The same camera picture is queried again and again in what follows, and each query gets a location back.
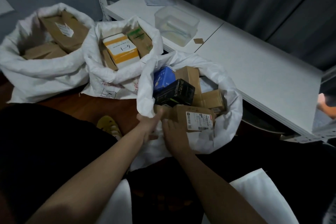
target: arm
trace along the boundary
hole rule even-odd
[[[26,224],[94,223],[162,113],[140,123],[59,188]]]
[[[166,147],[188,175],[211,223],[266,224],[230,184],[193,154],[187,133],[178,123],[163,121],[163,132]]]

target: white shelf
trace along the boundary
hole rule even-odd
[[[189,4],[183,0],[176,0],[177,7],[185,12],[200,19],[198,31],[194,38],[202,38],[205,42],[223,23],[224,21]],[[134,15],[139,16],[153,27],[155,26],[154,14],[162,6],[147,6],[144,0],[119,0],[105,9],[106,13],[116,20],[125,20]],[[185,47],[178,46],[166,38],[163,39],[164,49],[167,52],[182,51],[194,53],[201,46],[191,40]]]
[[[312,134],[322,71],[226,22],[196,53],[222,64],[246,101]]]

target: hand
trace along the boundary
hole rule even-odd
[[[137,114],[136,118],[140,121],[137,127],[144,133],[143,143],[148,141],[150,133],[155,130],[158,122],[161,120],[162,115],[163,110],[159,110],[159,112],[153,118],[142,116],[140,113]]]
[[[162,129],[166,147],[174,158],[178,160],[192,153],[187,132],[180,124],[172,120],[164,120],[162,122]]]

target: clear plastic box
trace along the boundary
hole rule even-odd
[[[166,6],[155,14],[155,27],[161,35],[175,44],[184,47],[196,35],[200,22],[175,6]]]

